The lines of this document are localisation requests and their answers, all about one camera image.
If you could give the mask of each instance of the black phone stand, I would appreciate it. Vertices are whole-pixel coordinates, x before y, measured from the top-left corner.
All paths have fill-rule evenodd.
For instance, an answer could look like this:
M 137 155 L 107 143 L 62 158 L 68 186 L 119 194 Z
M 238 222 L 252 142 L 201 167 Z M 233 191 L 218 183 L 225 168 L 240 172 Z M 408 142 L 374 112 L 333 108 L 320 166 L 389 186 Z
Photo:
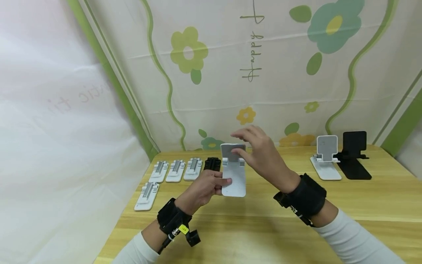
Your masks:
M 362 150 L 366 150 L 366 131 L 343 133 L 343 150 L 334 157 L 340 161 L 337 165 L 349 180 L 372 179 L 369 172 L 357 160 L 359 158 L 369 159 L 366 155 L 360 153 Z
M 207 158 L 204 165 L 204 170 L 210 169 L 212 171 L 220 171 L 221 160 L 219 158 Z

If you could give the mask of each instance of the yellow label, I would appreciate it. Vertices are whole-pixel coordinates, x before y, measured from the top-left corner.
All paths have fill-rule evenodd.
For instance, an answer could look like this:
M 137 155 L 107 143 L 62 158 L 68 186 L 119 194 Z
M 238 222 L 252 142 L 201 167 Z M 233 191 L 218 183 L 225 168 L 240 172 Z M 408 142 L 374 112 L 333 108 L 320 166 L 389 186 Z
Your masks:
M 184 235 L 186 235 L 189 232 L 189 228 L 187 228 L 185 225 L 179 226 L 180 232 L 182 232 Z

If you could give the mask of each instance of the hand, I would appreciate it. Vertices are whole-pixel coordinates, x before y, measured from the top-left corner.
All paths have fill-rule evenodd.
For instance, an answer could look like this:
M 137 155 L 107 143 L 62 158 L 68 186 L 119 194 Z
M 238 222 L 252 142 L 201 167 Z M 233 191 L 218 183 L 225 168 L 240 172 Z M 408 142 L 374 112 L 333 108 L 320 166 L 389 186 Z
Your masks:
M 281 158 L 273 141 L 257 126 L 250 125 L 231 133 L 231 136 L 249 142 L 252 154 L 242 149 L 233 149 L 259 175 L 283 193 L 291 193 L 299 185 L 300 177 L 290 170 Z
M 202 171 L 198 178 L 174 202 L 184 213 L 193 215 L 201 206 L 206 205 L 213 195 L 221 195 L 221 187 L 232 183 L 223 179 L 219 171 Z

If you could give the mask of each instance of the foldable phone holder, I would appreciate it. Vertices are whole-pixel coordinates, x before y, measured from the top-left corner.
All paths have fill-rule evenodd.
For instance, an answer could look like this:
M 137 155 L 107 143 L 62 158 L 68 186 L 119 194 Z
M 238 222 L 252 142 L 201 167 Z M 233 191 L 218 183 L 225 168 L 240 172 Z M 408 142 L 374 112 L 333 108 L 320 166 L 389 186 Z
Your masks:
M 219 158 L 207 158 L 204 165 L 204 170 L 220 171 L 221 160 Z
M 183 179 L 186 181 L 194 181 L 198 178 L 201 173 L 202 160 L 200 158 L 191 158 L 187 162 L 187 168 L 183 175 Z
M 244 197 L 246 195 L 245 160 L 231 151 L 235 148 L 246 150 L 246 146 L 244 144 L 224 143 L 220 147 L 223 157 L 223 178 L 232 179 L 230 185 L 221 188 L 221 193 L 224 196 Z
M 185 168 L 183 160 L 175 160 L 170 165 L 170 171 L 167 174 L 166 182 L 180 182 Z
M 318 136 L 316 140 L 316 154 L 311 157 L 318 176 L 322 180 L 341 180 L 341 175 L 334 167 L 340 162 L 334 156 L 338 152 L 338 137 L 336 135 Z
M 147 182 L 142 187 L 141 195 L 139 196 L 136 204 L 135 211 L 148 211 L 152 208 L 155 197 L 157 196 L 158 188 L 160 185 L 156 182 Z
M 340 161 L 338 166 L 349 180 L 370 180 L 372 176 L 357 159 L 368 159 L 361 154 L 366 150 L 366 131 L 353 131 L 343 133 L 343 150 L 336 158 Z
M 167 161 L 158 161 L 154 165 L 154 169 L 149 177 L 149 182 L 164 182 L 165 175 L 168 169 Z

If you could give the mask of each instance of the black wrist strap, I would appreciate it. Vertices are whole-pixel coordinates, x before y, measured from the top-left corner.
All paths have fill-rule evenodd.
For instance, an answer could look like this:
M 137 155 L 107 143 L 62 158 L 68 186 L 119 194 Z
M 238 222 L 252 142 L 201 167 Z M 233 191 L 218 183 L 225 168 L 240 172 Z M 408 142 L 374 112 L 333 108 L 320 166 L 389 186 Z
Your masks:
M 307 174 L 300 176 L 300 183 L 291 193 L 278 192 L 274 199 L 283 207 L 290 207 L 308 226 L 313 226 L 310 218 L 324 206 L 327 191 Z
M 159 254 L 180 232 L 185 234 L 186 240 L 191 247 L 201 242 L 198 231 L 189 231 L 189 222 L 191 221 L 192 216 L 176 207 L 174 204 L 175 200 L 176 199 L 171 198 L 166 205 L 161 208 L 157 215 L 160 230 L 168 236 L 158 251 Z

